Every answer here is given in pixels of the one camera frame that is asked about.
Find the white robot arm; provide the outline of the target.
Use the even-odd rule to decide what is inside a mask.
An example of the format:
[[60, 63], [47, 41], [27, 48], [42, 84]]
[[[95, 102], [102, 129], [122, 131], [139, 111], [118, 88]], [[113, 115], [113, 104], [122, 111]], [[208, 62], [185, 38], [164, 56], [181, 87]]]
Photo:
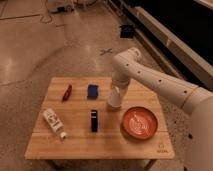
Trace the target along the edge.
[[125, 89], [134, 79], [167, 99], [191, 118], [184, 171], [213, 171], [213, 92], [148, 68], [136, 47], [113, 57], [112, 84]]

